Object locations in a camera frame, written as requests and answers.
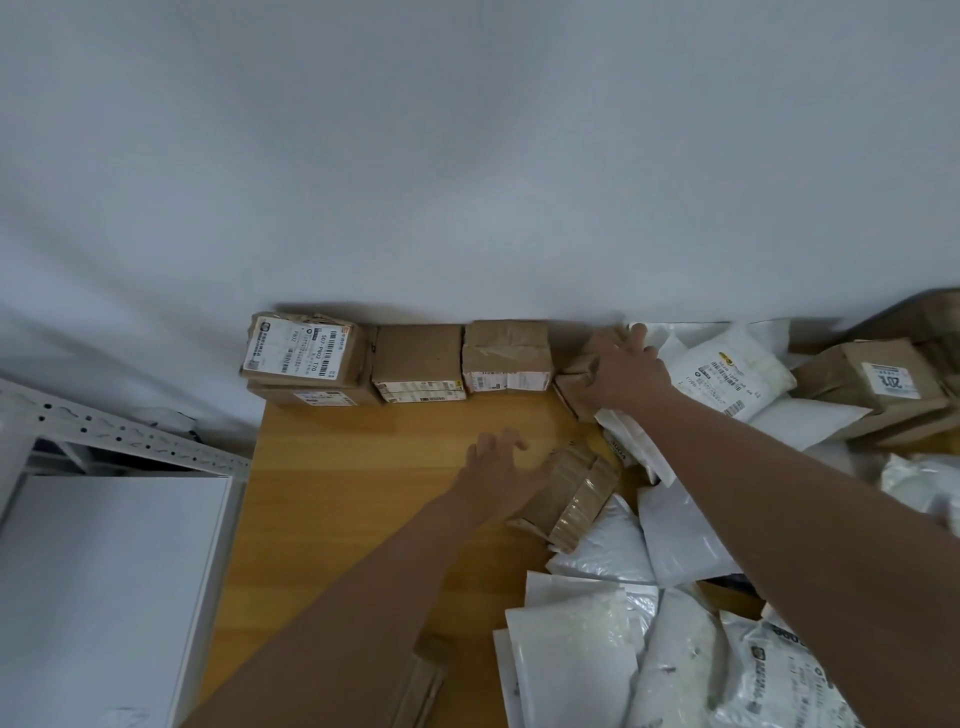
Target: forearm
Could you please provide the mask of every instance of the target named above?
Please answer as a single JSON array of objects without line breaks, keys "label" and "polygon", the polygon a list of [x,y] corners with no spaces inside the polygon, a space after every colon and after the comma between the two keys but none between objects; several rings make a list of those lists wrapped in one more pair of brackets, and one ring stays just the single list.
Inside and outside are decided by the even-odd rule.
[{"label": "forearm", "polygon": [[284,627],[184,728],[374,725],[475,525],[449,495],[428,503]]},{"label": "forearm", "polygon": [[960,543],[865,483],[689,398],[630,414],[864,722],[953,722]]}]

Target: white wall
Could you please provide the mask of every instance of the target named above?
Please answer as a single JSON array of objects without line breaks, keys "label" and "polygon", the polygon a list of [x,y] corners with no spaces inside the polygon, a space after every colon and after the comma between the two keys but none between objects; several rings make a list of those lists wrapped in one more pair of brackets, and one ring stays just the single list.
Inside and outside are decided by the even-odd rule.
[{"label": "white wall", "polygon": [[851,320],[960,272],[960,12],[11,0],[0,372],[249,436],[248,316]]}]

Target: wooden table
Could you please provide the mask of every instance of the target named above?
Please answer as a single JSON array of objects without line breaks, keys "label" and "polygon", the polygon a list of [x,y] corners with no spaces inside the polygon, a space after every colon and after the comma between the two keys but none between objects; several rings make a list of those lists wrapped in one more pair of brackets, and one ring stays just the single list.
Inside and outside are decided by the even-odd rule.
[{"label": "wooden table", "polygon": [[[521,465],[533,466],[575,438],[615,462],[597,425],[575,422],[551,393],[384,407],[268,405],[203,696],[333,579],[446,489],[478,432],[506,426],[530,442],[530,450],[517,456]],[[621,490],[628,500],[636,498],[639,484],[636,470],[625,473]],[[506,626],[505,609],[522,606],[526,571],[543,570],[548,557],[536,538],[504,526],[481,529],[463,549],[427,622],[429,631],[454,644],[430,728],[506,725],[491,631]],[[726,590],[711,597],[726,609],[756,617],[755,599]]]}]

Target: left hand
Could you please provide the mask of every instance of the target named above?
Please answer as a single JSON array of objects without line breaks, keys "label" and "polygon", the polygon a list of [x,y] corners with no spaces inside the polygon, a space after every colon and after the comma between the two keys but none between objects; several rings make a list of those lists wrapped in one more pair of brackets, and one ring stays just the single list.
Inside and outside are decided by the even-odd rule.
[{"label": "left hand", "polygon": [[482,432],[467,448],[467,464],[447,491],[448,498],[476,525],[510,518],[549,482],[552,459],[533,471],[514,464],[514,448],[527,444],[515,429],[499,435]]}]

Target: hand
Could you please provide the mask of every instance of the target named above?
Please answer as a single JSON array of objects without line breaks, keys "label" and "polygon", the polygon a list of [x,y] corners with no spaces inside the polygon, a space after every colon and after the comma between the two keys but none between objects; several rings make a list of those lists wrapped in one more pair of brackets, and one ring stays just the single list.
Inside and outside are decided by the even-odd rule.
[{"label": "hand", "polygon": [[657,359],[656,347],[643,346],[646,335],[647,327],[636,324],[622,347],[607,339],[597,342],[600,365],[596,379],[584,391],[589,404],[618,409],[636,419],[637,411],[680,394],[670,382],[666,366]]},{"label": "hand", "polygon": [[514,448],[527,449],[515,429],[499,436],[482,432],[476,445],[467,448],[467,464],[444,498],[474,525],[509,518],[549,482],[551,460],[536,470],[519,471]]}]

